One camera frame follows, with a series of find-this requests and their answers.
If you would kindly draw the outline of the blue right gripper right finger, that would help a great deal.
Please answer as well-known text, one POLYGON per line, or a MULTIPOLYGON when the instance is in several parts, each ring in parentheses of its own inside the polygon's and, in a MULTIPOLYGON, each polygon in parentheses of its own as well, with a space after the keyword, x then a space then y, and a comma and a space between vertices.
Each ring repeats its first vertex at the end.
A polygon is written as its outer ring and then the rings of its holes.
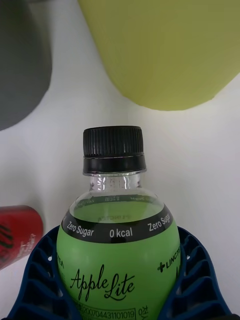
POLYGON ((212 260, 201 242, 179 227, 181 268, 159 320, 212 320, 230 317, 212 260))

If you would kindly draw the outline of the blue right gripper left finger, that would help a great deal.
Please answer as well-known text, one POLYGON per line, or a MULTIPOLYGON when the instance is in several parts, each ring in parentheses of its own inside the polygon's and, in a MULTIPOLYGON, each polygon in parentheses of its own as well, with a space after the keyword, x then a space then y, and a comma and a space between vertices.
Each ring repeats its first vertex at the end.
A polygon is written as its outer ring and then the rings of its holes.
POLYGON ((75 305, 58 274, 58 230, 58 226, 50 230, 30 254, 18 296, 7 320, 75 319, 75 305))

